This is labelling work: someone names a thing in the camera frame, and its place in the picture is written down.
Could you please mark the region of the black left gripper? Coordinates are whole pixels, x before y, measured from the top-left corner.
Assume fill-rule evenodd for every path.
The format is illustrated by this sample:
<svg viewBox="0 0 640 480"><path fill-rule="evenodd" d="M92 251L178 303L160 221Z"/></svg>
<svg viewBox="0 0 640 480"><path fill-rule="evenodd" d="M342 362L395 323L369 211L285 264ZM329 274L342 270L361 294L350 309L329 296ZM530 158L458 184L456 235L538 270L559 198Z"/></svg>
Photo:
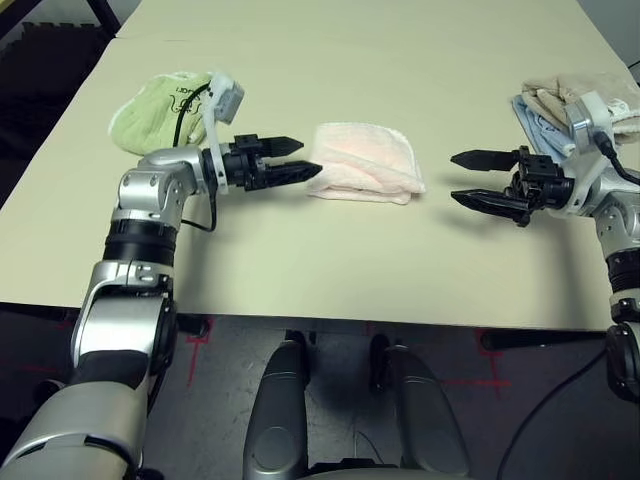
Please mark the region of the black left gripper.
<svg viewBox="0 0 640 480"><path fill-rule="evenodd" d="M256 134L239 135L225 147L223 165L227 182L245 191L304 183L323 169L321 165L308 161L265 165L262 157L285 157L304 147L302 142L287 136L258 138Z"/></svg>

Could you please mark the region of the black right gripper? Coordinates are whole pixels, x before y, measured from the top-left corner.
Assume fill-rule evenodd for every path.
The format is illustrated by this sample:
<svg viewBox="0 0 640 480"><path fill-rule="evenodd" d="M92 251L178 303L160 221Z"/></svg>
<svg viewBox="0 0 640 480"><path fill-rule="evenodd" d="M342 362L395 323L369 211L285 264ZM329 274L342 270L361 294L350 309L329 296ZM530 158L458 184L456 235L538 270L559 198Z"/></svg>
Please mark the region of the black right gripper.
<svg viewBox="0 0 640 480"><path fill-rule="evenodd" d="M559 210L566 205L574 180L548 155L531 154L525 146L512 152L471 150L450 161L471 171L510 171L517 167L504 193L485 189L453 191L459 204L484 214L507 218L526 227L539 210Z"/></svg>

